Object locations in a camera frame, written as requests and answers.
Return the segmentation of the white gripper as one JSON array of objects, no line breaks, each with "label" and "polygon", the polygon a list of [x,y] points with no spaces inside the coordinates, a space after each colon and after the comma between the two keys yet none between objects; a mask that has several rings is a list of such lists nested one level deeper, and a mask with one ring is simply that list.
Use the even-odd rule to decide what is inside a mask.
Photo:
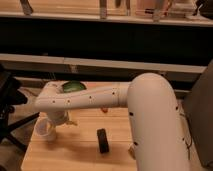
[{"label": "white gripper", "polygon": [[72,117],[72,115],[68,111],[56,111],[56,112],[48,112],[47,117],[50,122],[55,125],[76,125],[77,121]]}]

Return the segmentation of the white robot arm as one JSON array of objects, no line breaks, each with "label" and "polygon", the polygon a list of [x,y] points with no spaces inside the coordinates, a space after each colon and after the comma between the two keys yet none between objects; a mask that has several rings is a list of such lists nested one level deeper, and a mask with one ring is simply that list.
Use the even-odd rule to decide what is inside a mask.
[{"label": "white robot arm", "polygon": [[190,171],[178,102],[171,84],[161,75],[145,73],[130,82],[114,83],[71,93],[51,81],[36,98],[35,107],[56,125],[72,109],[128,109],[137,171]]}]

